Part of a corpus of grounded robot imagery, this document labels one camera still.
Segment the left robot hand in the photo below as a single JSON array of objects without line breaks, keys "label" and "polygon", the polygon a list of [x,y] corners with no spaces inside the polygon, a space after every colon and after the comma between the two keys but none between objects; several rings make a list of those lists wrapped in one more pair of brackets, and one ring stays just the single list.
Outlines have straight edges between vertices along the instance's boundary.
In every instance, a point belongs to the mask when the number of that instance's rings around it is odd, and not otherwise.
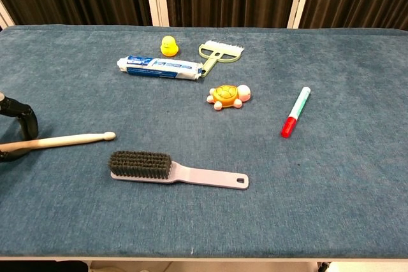
[{"label": "left robot hand", "polygon": [[[20,123],[24,141],[38,137],[38,121],[28,104],[23,104],[1,93],[1,115],[16,117]],[[12,162],[29,153],[29,149],[1,149],[1,162]]]}]

